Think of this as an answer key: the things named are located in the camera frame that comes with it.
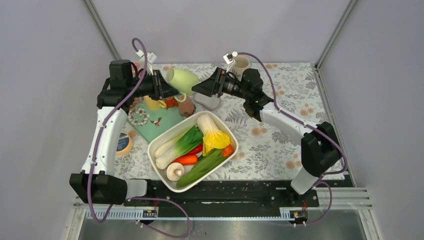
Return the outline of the light green mug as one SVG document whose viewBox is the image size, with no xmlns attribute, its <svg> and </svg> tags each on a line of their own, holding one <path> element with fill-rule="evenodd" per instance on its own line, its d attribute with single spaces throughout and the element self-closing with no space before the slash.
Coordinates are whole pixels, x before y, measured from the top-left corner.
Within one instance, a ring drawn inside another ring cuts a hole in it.
<svg viewBox="0 0 424 240">
<path fill-rule="evenodd" d="M 177 96 L 174 97 L 179 103 L 184 102 L 188 96 L 193 95 L 195 92 L 192 87 L 200 82 L 199 77 L 195 73 L 180 68 L 170 68 L 166 73 L 165 80 L 179 91 Z"/>
</svg>

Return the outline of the yellow mug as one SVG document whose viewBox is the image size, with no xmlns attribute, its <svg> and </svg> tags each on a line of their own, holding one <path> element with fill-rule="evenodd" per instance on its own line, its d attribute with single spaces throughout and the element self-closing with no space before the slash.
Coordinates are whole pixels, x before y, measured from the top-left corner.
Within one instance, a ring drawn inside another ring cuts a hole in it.
<svg viewBox="0 0 424 240">
<path fill-rule="evenodd" d="M 157 111 L 159 109 L 167 108 L 167 105 L 163 100 L 153 100 L 151 97 L 147 95 L 143 97 L 143 100 L 147 108 L 150 109 L 151 111 Z"/>
</svg>

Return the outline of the cream floral mug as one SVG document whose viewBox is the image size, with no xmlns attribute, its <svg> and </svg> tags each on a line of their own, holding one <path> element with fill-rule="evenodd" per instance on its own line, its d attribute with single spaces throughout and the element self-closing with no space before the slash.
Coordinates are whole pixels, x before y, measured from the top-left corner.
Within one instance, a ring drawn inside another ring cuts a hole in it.
<svg viewBox="0 0 424 240">
<path fill-rule="evenodd" d="M 231 68 L 231 72 L 235 75 L 238 80 L 242 79 L 243 72 L 251 67 L 249 59 L 244 55 L 237 55 L 234 58 L 234 65 Z"/>
</svg>

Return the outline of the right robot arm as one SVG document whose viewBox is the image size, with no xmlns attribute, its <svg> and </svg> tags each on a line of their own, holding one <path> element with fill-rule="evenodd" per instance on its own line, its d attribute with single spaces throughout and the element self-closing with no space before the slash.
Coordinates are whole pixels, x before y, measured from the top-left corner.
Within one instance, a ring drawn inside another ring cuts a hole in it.
<svg viewBox="0 0 424 240">
<path fill-rule="evenodd" d="M 207 97 L 228 94 L 243 99 L 243 107 L 250 117 L 276 127 L 299 142 L 302 168 L 286 193 L 287 201 L 299 206 L 307 199 L 306 192 L 317 186 L 325 172 L 343 157 L 342 151 L 329 122 L 317 124 L 283 112 L 277 102 L 265 94 L 263 84 L 257 69 L 248 68 L 241 79 L 236 79 L 234 74 L 218 67 L 209 78 L 191 89 Z"/>
</svg>

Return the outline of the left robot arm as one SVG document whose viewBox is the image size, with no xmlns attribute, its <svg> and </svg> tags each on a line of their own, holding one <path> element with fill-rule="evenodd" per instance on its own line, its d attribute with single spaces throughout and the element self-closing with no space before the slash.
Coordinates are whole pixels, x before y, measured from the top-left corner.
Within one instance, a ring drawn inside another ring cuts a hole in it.
<svg viewBox="0 0 424 240">
<path fill-rule="evenodd" d="M 130 60 L 113 60 L 109 78 L 97 96 L 97 120 L 92 144 L 79 173 L 69 184 L 85 204 L 121 205 L 136 197 L 144 206 L 152 204 L 155 192 L 144 179 L 124 180 L 115 176 L 115 157 L 121 129 L 134 99 L 149 96 L 163 100 L 177 95 L 160 70 L 137 69 Z"/>
</svg>

